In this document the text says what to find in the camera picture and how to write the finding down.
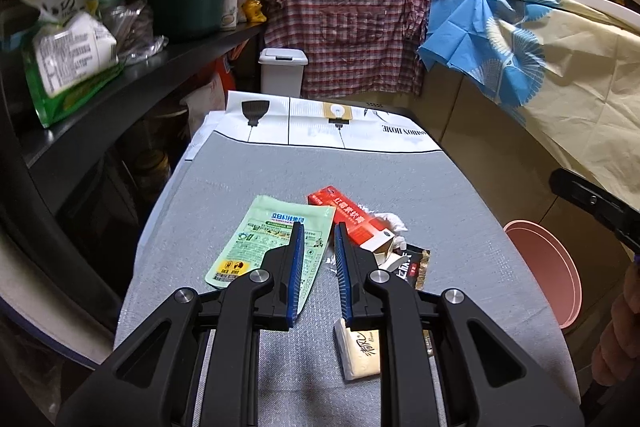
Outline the person right hand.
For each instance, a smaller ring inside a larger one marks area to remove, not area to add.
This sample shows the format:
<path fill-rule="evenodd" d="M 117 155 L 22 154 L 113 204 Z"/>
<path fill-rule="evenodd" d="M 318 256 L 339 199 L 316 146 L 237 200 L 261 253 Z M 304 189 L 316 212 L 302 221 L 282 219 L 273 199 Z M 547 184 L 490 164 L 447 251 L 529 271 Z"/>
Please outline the person right hand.
<path fill-rule="evenodd" d="M 629 265 L 623 291 L 612 303 L 611 321 L 592 354 L 592 377 L 599 385 L 624 381 L 639 361 L 639 311 L 639 265 Z"/>

